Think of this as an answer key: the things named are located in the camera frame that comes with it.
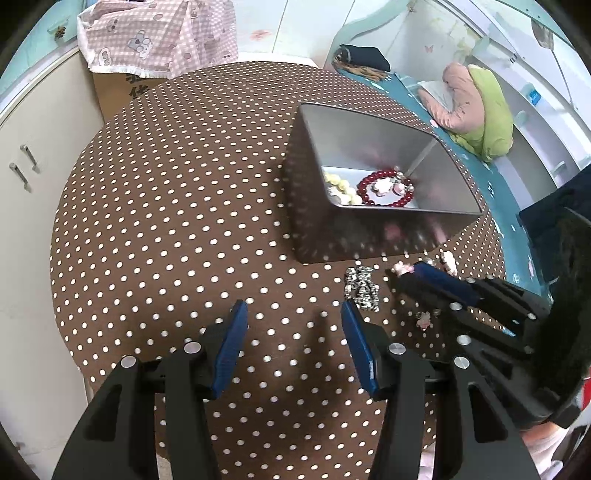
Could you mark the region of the silver chain jewelry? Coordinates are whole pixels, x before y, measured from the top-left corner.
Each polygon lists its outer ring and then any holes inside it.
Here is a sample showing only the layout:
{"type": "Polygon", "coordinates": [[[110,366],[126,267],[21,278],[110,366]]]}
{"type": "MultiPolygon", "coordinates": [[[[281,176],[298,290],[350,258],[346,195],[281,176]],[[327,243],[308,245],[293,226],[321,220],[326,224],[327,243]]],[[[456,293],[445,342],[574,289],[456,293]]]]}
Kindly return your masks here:
{"type": "Polygon", "coordinates": [[[349,267],[345,272],[344,296],[352,300],[360,310],[380,310],[380,286],[372,278],[373,267],[349,267]]]}

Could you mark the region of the blue bed sheet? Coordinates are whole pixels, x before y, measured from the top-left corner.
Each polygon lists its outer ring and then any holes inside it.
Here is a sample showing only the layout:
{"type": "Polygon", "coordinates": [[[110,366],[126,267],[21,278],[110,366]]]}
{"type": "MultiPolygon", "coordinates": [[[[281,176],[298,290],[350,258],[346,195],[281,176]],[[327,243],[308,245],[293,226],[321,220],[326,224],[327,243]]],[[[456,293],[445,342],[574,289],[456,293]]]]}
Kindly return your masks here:
{"type": "Polygon", "coordinates": [[[432,126],[436,134],[451,147],[468,169],[491,209],[503,248],[507,279],[536,294],[546,295],[548,287],[537,272],[535,255],[531,251],[529,238],[519,218],[518,203],[497,166],[481,161],[452,140],[450,134],[437,124],[422,105],[417,96],[419,85],[412,77],[390,74],[386,79],[375,82],[346,70],[339,69],[338,72],[378,90],[432,126]]]}

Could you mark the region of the brown polka dot tablecloth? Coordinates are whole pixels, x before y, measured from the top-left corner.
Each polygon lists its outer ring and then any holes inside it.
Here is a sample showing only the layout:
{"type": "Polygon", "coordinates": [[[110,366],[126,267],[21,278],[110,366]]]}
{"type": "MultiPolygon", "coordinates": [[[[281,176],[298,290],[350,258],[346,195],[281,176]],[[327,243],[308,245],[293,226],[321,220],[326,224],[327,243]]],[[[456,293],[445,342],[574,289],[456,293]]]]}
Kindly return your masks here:
{"type": "Polygon", "coordinates": [[[236,301],[249,330],[205,415],[224,479],[363,479],[386,406],[363,392],[341,306],[346,263],[294,257],[283,160],[304,102],[419,128],[374,87],[290,63],[201,70],[155,87],[82,150],[53,224],[55,320],[97,399],[63,463],[149,477],[173,408],[151,361],[182,355],[236,301]]]}

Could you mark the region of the silver metal tin box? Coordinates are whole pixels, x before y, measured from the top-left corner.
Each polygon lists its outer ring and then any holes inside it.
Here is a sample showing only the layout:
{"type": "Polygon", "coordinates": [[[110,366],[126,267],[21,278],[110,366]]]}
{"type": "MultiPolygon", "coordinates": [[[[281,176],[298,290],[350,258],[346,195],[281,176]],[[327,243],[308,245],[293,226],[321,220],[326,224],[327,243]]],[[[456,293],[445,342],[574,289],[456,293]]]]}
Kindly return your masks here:
{"type": "Polygon", "coordinates": [[[283,182],[302,263],[430,251],[483,208],[435,134],[345,108],[297,108],[283,182]]]}

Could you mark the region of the green blanket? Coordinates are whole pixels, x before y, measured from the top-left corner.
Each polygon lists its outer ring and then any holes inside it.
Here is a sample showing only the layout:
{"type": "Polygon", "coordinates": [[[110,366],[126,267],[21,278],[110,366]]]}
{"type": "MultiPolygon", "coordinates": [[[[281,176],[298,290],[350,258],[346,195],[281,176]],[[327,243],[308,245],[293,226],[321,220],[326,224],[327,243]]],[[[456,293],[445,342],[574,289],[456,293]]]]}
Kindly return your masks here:
{"type": "Polygon", "coordinates": [[[496,76],[473,64],[468,71],[483,101],[484,124],[465,134],[451,133],[451,138],[483,162],[492,163],[513,146],[513,116],[496,76]]]}

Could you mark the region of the pink body pillow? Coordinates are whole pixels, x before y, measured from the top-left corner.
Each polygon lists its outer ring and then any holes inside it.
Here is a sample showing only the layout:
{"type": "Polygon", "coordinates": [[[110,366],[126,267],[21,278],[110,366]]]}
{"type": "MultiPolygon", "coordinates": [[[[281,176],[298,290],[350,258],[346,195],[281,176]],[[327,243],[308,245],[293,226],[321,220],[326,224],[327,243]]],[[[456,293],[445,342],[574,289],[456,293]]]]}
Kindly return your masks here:
{"type": "Polygon", "coordinates": [[[468,68],[458,62],[449,64],[443,72],[443,83],[452,99],[448,109],[429,90],[420,86],[417,93],[422,105],[444,129],[467,134],[485,123],[485,108],[481,95],[468,68]]]}

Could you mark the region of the beige cabinet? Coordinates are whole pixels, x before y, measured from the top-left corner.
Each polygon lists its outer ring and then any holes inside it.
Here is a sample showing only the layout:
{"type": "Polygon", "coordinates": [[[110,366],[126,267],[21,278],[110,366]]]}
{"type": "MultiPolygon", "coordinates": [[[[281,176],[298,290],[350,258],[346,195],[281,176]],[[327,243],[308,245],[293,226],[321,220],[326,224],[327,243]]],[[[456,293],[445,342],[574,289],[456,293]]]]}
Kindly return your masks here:
{"type": "Polygon", "coordinates": [[[54,320],[52,225],[70,171],[103,118],[77,49],[51,54],[27,81],[1,109],[1,424],[48,478],[87,405],[54,320]]]}

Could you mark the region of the folded dark clothes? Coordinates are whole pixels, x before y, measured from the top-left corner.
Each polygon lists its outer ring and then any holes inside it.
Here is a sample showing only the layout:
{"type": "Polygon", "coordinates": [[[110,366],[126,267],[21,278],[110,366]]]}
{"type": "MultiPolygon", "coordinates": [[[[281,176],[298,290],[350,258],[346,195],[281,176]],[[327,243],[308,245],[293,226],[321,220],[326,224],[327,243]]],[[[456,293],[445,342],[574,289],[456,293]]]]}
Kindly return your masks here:
{"type": "Polygon", "coordinates": [[[376,47],[339,45],[332,57],[332,66],[354,75],[363,76],[372,81],[385,80],[391,65],[382,52],[376,47]]]}

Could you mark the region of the brown cardboard box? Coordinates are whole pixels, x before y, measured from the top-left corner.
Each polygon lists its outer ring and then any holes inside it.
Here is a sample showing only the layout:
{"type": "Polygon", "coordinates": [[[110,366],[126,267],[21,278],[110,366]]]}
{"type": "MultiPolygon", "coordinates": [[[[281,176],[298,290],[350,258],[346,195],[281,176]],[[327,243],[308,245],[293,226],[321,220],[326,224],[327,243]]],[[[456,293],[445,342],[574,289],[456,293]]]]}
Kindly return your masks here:
{"type": "Polygon", "coordinates": [[[133,99],[165,82],[165,79],[140,78],[136,75],[122,73],[93,73],[92,79],[98,105],[105,122],[109,121],[133,99]]]}

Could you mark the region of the pink checkered cloth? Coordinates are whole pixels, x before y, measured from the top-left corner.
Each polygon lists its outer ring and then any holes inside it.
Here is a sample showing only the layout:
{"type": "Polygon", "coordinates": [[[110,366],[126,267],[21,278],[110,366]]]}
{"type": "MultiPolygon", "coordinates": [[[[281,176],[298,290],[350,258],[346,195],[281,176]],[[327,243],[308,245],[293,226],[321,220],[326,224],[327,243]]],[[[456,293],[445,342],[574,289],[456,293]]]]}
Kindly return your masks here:
{"type": "Polygon", "coordinates": [[[172,79],[238,60],[231,1],[98,1],[77,16],[88,69],[172,79]]]}

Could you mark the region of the white wardrobe doors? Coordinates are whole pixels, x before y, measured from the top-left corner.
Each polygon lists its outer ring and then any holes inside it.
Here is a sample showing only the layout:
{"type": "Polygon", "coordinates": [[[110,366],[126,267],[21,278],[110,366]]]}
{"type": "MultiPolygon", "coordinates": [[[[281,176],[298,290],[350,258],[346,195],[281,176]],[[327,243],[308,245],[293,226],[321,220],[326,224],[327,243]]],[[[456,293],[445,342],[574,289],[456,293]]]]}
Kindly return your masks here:
{"type": "Polygon", "coordinates": [[[322,67],[346,24],[384,7],[384,1],[235,1],[238,60],[322,67]]]}

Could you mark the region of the teal drawer unit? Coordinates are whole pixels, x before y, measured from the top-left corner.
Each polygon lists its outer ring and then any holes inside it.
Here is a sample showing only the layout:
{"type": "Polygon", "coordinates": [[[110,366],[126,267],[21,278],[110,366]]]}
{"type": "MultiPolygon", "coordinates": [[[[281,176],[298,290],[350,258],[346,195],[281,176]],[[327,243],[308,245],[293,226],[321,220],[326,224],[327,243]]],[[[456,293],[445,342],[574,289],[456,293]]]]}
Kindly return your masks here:
{"type": "Polygon", "coordinates": [[[1,27],[1,101],[66,51],[77,37],[77,17],[92,1],[33,1],[32,9],[1,27]]]}

